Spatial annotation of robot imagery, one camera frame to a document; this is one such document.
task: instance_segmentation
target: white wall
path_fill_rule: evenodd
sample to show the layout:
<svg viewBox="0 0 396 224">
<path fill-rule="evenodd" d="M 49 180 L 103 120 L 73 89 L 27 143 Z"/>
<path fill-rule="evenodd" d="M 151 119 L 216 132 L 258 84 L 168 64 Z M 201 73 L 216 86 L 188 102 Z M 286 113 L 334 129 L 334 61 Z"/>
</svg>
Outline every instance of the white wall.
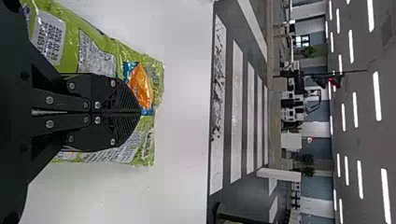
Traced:
<svg viewBox="0 0 396 224">
<path fill-rule="evenodd" d="M 330 137 L 329 122 L 304 122 L 301 128 L 303 137 Z"/>
<path fill-rule="evenodd" d="M 317 217 L 335 217 L 333 201 L 306 197 L 301 197 L 301 213 Z"/>
<path fill-rule="evenodd" d="M 51 164 L 30 185 L 21 223 L 205 223 L 213 5 L 203 0 L 60 2 L 165 63 L 156 161 L 151 168 Z"/>
<path fill-rule="evenodd" d="M 300 7 L 294 7 L 291 12 L 291 17 L 294 20 L 306 19 L 326 14 L 328 1 L 316 2 Z"/>
<path fill-rule="evenodd" d="M 312 33 L 323 32 L 324 18 L 317 18 L 309 21 L 298 21 L 296 22 L 296 34 L 297 35 L 309 35 Z"/>
</svg>

